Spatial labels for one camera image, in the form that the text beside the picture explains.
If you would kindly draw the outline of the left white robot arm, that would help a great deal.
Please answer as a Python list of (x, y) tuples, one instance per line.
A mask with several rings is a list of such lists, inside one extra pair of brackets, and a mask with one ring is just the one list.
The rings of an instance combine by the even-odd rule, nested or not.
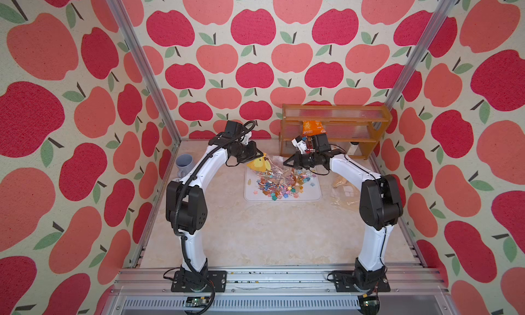
[(225, 130), (208, 142), (195, 167), (179, 181), (171, 181), (166, 190), (165, 218), (180, 238), (183, 255), (179, 278), (183, 286), (194, 292), (215, 292), (200, 232), (208, 217), (206, 188), (229, 159), (234, 158), (237, 164), (242, 164), (263, 155), (251, 140), (256, 126), (254, 120), (244, 124), (228, 121)]

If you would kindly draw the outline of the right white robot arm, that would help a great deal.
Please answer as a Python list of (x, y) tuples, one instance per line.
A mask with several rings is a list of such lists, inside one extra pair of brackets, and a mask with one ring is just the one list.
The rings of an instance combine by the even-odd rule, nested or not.
[(355, 260), (351, 278), (355, 288), (369, 292), (386, 279), (386, 250), (394, 226), (403, 215), (399, 185), (392, 175), (369, 171), (350, 159), (347, 152), (328, 141), (325, 133), (292, 140), (296, 148), (283, 165), (297, 170), (313, 170), (317, 166), (340, 175), (360, 192), (359, 214), (365, 223), (361, 252)]

